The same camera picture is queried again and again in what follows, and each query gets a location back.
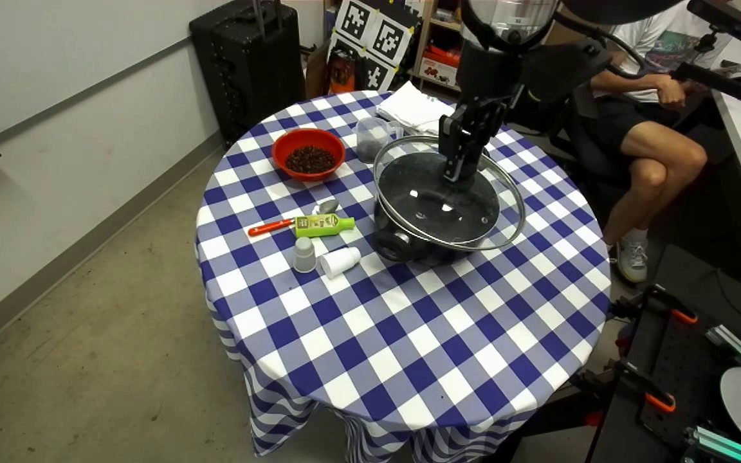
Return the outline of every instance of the gray floor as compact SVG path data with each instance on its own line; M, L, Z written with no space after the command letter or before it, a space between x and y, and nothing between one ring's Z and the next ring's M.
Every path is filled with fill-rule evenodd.
M241 378L193 261L196 207L216 160L0 331L0 463L341 460L341 425L325 411L269 459L249 451ZM520 460L582 460L590 437L534 437Z

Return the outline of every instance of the gingham tablecloth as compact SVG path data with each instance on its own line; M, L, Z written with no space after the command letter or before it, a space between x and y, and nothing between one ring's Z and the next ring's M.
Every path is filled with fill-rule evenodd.
M597 219L515 132L498 132L489 151L525 194L521 238L424 272L386 265L367 244L372 173L352 151L325 186L278 178L269 144L280 135L318 126L352 140L380 101L349 92L291 106L247 132L206 186L196 254L222 343L244 365L258 454L325 403L345 418L352 460L386 460L403 443L416 460L485 456L587 360L601 329L609 265ZM340 277L294 272L294 232L247 238L326 199L358 226L318 253L362 253Z

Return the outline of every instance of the bottle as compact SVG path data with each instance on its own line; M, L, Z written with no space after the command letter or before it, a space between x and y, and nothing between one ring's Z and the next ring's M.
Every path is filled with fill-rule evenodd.
M335 238L352 226L354 226L352 217L317 213L317 217L295 219L294 234L295 238Z

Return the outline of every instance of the small bowl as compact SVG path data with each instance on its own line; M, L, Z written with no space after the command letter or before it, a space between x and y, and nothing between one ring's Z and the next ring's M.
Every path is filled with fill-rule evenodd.
M294 160L294 155L298 155L298 150L317 150L317 151L307 151L308 155L307 169L295 167L298 160ZM332 132L294 129L294 132L278 137L278 142L273 144L273 151L269 151L269 163L280 174L286 174L291 181L322 183L322 181L332 178L335 169L345 163L345 144Z

